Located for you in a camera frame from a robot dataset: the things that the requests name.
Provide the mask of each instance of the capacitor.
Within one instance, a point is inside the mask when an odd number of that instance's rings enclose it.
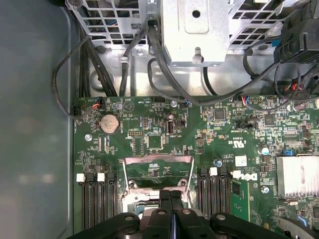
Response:
[[[174,115],[168,114],[168,115],[166,116],[166,119],[167,119],[167,120],[173,120],[173,119],[174,119]]]
[[[258,148],[258,153],[260,155],[268,155],[269,154],[269,148],[268,147],[260,147]]]
[[[301,104],[299,104],[299,105],[294,105],[294,106],[293,106],[293,109],[294,109],[294,111],[302,111],[302,110],[304,110],[306,107],[307,107],[307,104],[306,104],[306,103],[301,103]]]
[[[214,164],[216,165],[216,167],[221,167],[223,166],[223,162],[221,160],[215,159],[214,160]]]

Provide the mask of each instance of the aluminum heatsink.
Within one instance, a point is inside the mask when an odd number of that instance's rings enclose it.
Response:
[[[278,193],[286,197],[319,195],[319,157],[278,157]]]

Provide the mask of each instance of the white label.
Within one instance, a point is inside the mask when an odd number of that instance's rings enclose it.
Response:
[[[235,156],[236,167],[247,167],[247,156]]]

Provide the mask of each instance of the gray metal panel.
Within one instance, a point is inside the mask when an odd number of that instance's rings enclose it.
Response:
[[[2,0],[0,29],[1,238],[66,238],[72,234],[72,124],[50,84],[53,67],[71,47],[71,28],[62,8],[46,0]],[[65,104],[75,70],[66,64],[59,74]]]
[[[107,70],[114,80],[115,89],[118,92],[120,87],[121,76],[121,63],[120,57],[123,51],[111,50],[106,51],[105,54],[100,54],[100,57],[105,64]],[[267,66],[274,62],[272,55],[260,56],[259,52],[254,51],[255,56],[249,57],[249,63],[256,72],[264,71]],[[126,95],[135,96],[153,96],[154,91],[151,89],[147,74],[147,63],[153,58],[151,56],[144,57],[130,57],[129,63],[129,77]],[[302,72],[305,73],[310,65],[304,65]],[[152,64],[153,81],[154,84],[162,91],[169,95],[178,95],[169,85],[162,72],[160,71],[157,63]],[[171,71],[176,77],[177,81],[186,89],[191,95],[202,96],[209,95],[206,89],[202,67],[172,67]],[[105,96],[101,82],[98,80],[97,74],[93,68],[90,67],[90,81],[91,81],[91,94],[92,96]],[[283,65],[279,75],[280,80],[291,80],[297,76],[294,65]],[[250,81],[250,76],[245,72],[243,67],[243,58],[241,55],[227,55],[225,62],[218,67],[208,67],[208,77],[213,89],[217,94],[223,95],[238,89]],[[274,71],[268,77],[274,78]],[[130,84],[133,83],[134,90],[131,91]],[[274,89],[269,82],[261,81],[253,88],[247,91],[248,94],[273,94]]]

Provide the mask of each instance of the chip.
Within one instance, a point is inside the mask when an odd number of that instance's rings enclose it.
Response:
[[[264,163],[270,163],[271,162],[271,156],[269,155],[262,155],[261,156],[261,161]]]
[[[184,120],[184,119],[178,119],[178,120],[176,121],[176,126],[177,126],[177,127],[185,127],[185,126],[186,126],[186,120]]]
[[[309,131],[303,131],[303,138],[310,139],[310,132]]]
[[[314,207],[314,218],[319,218],[319,207]]]
[[[205,140],[203,138],[197,139],[197,145],[198,146],[204,146],[205,145]]]
[[[231,191],[236,194],[237,196],[240,195],[240,185],[237,183],[232,183],[231,185]]]
[[[275,116],[274,115],[265,115],[265,125],[274,126],[275,125]]]
[[[204,153],[204,148],[203,147],[198,147],[197,148],[197,153]]]
[[[148,149],[161,149],[161,136],[160,135],[149,135],[148,136]]]
[[[225,120],[226,119],[225,110],[224,109],[215,109],[214,118],[215,118],[215,120]]]

